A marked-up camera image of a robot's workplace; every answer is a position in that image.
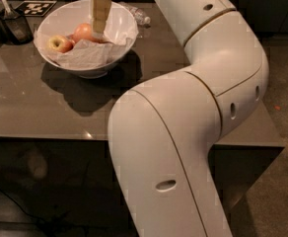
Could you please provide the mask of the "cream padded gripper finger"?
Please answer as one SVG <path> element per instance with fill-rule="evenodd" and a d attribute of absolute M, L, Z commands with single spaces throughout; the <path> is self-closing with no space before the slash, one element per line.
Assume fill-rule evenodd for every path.
<path fill-rule="evenodd" d="M 111 0 L 91 0 L 91 25 L 94 34 L 104 33 L 110 7 Z"/>

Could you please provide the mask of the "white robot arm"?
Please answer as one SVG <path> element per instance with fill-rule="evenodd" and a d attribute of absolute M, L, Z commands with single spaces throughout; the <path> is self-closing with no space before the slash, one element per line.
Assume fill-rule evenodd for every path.
<path fill-rule="evenodd" d="M 139 237 L 233 237 L 208 153 L 261 101 L 266 54 L 229 0 L 155 2 L 189 64 L 117 100 L 112 165 Z"/>

